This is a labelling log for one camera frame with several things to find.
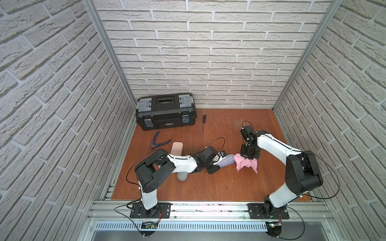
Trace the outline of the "pink microfiber cloth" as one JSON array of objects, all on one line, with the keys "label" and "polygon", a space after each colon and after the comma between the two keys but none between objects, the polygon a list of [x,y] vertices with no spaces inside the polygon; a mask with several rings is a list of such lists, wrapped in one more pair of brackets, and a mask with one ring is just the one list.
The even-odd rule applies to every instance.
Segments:
[{"label": "pink microfiber cloth", "polygon": [[236,154],[233,157],[233,160],[236,163],[236,170],[239,172],[242,168],[247,167],[247,168],[252,168],[252,170],[257,174],[257,167],[258,167],[258,160],[253,158],[253,159],[248,159],[240,154]]}]

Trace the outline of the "lavender eyeglass case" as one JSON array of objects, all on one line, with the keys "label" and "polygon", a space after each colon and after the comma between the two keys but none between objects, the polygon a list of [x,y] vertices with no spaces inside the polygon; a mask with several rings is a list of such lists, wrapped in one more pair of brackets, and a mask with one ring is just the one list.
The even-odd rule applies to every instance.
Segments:
[{"label": "lavender eyeglass case", "polygon": [[234,154],[227,155],[226,157],[222,158],[222,160],[217,162],[216,166],[223,168],[223,167],[234,164],[235,163],[234,156],[235,156]]}]

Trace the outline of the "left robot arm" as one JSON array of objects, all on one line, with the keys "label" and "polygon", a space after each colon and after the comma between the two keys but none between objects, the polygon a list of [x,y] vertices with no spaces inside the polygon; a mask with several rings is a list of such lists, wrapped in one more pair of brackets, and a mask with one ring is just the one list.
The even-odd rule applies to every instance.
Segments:
[{"label": "left robot arm", "polygon": [[217,152],[209,146],[203,151],[187,156],[169,154],[164,149],[156,150],[135,167],[135,174],[141,190],[141,203],[146,211],[158,206],[157,189],[173,173],[199,173],[204,169],[209,174],[217,172],[217,165],[226,152]]}]

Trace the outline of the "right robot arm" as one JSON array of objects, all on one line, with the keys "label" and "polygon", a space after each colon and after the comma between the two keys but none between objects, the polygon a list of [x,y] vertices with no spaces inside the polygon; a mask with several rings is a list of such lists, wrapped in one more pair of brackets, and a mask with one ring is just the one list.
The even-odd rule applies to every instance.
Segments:
[{"label": "right robot arm", "polygon": [[323,185],[323,177],[314,153],[293,148],[264,130],[255,131],[252,126],[242,127],[240,133],[246,142],[241,147],[242,157],[258,159],[260,150],[266,150],[285,165],[284,184],[265,197],[261,208],[264,215],[275,216],[288,203]]}]

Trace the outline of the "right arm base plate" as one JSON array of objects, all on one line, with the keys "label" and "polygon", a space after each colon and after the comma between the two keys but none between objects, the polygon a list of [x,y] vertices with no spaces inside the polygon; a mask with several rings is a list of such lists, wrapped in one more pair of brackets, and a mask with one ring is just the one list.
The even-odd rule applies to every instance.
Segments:
[{"label": "right arm base plate", "polygon": [[269,203],[248,203],[247,208],[252,220],[288,220],[290,218],[285,206],[276,208]]}]

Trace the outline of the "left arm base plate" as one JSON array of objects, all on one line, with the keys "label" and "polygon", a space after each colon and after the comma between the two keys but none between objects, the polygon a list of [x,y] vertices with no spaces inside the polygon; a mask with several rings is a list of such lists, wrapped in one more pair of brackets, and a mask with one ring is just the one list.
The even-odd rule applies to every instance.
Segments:
[{"label": "left arm base plate", "polygon": [[159,202],[155,207],[146,210],[143,203],[138,202],[132,205],[130,218],[132,219],[168,219],[170,217],[172,204],[169,202]]}]

